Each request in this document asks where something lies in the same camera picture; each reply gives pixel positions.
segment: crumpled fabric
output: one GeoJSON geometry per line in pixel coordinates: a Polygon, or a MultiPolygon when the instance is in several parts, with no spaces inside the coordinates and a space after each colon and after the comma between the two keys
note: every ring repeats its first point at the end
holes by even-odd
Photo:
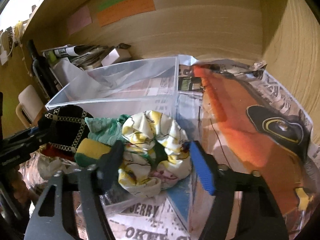
{"type": "Polygon", "coordinates": [[[88,138],[110,146],[114,145],[116,140],[126,142],[121,130],[129,117],[127,114],[122,114],[118,119],[86,117],[84,120],[90,130],[88,138]]]}
{"type": "Polygon", "coordinates": [[[71,162],[75,161],[74,156],[66,155],[65,151],[60,150],[56,147],[53,147],[50,143],[47,143],[44,146],[41,146],[41,154],[50,158],[59,157],[59,158],[69,160],[71,162]]]}
{"type": "Polygon", "coordinates": [[[161,189],[174,186],[191,172],[185,131],[171,117],[156,111],[145,111],[129,117],[122,127],[123,137],[130,142],[118,170],[119,184],[138,197],[151,197],[161,189]],[[159,145],[166,160],[156,162],[159,145]]]}
{"type": "Polygon", "coordinates": [[[68,174],[78,169],[79,166],[76,163],[69,160],[62,159],[60,157],[47,157],[40,154],[37,169],[40,177],[43,180],[49,180],[57,171],[63,171],[63,173],[68,174]]]}

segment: clear plastic bin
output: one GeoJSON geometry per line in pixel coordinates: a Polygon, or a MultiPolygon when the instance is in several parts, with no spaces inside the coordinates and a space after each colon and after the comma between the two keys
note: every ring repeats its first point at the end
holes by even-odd
{"type": "Polygon", "coordinates": [[[84,71],[46,105],[78,105],[94,117],[156,110],[176,117],[177,57],[129,61],[84,71]]]}

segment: paper tag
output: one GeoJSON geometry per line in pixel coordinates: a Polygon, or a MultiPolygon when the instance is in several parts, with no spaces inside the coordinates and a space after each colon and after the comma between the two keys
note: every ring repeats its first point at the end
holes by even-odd
{"type": "Polygon", "coordinates": [[[159,88],[149,88],[147,96],[156,96],[158,94],[159,88]]]}
{"type": "Polygon", "coordinates": [[[262,61],[260,61],[260,62],[254,63],[253,66],[251,67],[251,69],[252,69],[253,71],[256,71],[256,70],[264,67],[266,64],[267,64],[267,62],[266,62],[265,60],[262,60],[262,61]]]}
{"type": "Polygon", "coordinates": [[[7,62],[8,56],[7,56],[7,51],[6,50],[3,50],[1,52],[0,60],[1,60],[1,65],[4,65],[7,62]]]}
{"type": "Polygon", "coordinates": [[[79,56],[78,54],[75,53],[75,47],[66,48],[66,52],[68,53],[68,55],[73,57],[79,56]]]}

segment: wine bottle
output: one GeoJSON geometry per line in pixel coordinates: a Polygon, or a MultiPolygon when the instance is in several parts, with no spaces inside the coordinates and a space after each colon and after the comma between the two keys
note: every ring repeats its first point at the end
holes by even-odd
{"type": "Polygon", "coordinates": [[[61,90],[62,87],[53,75],[47,59],[38,54],[33,40],[29,40],[27,42],[27,47],[32,57],[32,69],[35,76],[38,78],[40,84],[42,85],[48,96],[50,98],[53,98],[56,93],[61,90]]]}

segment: metal bolt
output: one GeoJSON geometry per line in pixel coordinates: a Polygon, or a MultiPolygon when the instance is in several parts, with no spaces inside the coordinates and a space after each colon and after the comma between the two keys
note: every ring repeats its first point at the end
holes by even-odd
{"type": "Polygon", "coordinates": [[[103,173],[102,173],[102,171],[97,171],[97,178],[98,178],[98,179],[103,179],[103,173]]]}
{"type": "Polygon", "coordinates": [[[88,170],[88,171],[93,171],[93,170],[96,169],[96,167],[97,167],[97,165],[91,164],[91,165],[89,165],[89,166],[87,167],[87,170],[88,170]]]}
{"type": "Polygon", "coordinates": [[[253,172],[252,172],[252,175],[253,175],[254,177],[260,177],[260,176],[261,176],[261,174],[260,174],[259,171],[253,171],[253,172]]]}
{"type": "Polygon", "coordinates": [[[288,126],[284,121],[278,121],[278,127],[282,130],[282,131],[287,131],[288,130],[288,126]]]}
{"type": "Polygon", "coordinates": [[[219,164],[218,165],[219,171],[227,171],[229,169],[228,165],[225,164],[219,164]]]}
{"type": "Polygon", "coordinates": [[[54,174],[54,176],[55,177],[59,177],[60,175],[62,175],[63,174],[63,172],[60,170],[60,171],[57,171],[55,174],[54,174]]]}

